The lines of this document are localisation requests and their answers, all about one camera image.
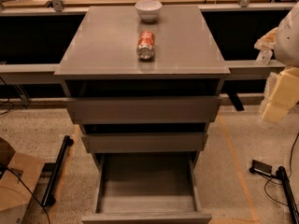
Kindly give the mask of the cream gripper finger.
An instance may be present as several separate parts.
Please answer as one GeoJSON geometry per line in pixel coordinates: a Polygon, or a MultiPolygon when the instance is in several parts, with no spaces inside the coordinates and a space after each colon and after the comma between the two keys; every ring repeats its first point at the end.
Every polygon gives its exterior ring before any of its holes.
{"type": "Polygon", "coordinates": [[[261,121],[277,124],[299,102],[299,68],[287,67],[279,74],[271,72],[261,102],[261,121]]]}
{"type": "Polygon", "coordinates": [[[258,50],[273,49],[276,41],[278,28],[273,28],[268,33],[259,38],[254,44],[254,48],[258,50]]]}

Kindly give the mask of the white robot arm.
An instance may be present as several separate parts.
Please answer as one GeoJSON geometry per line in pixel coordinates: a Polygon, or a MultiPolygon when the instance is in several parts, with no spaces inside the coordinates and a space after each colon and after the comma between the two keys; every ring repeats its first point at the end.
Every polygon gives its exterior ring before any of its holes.
{"type": "Polygon", "coordinates": [[[257,63],[264,61],[266,51],[274,51],[275,59],[285,68],[271,72],[264,88],[259,122],[264,127],[278,124],[299,102],[299,2],[278,27],[270,30],[254,44],[260,51],[257,63]]]}

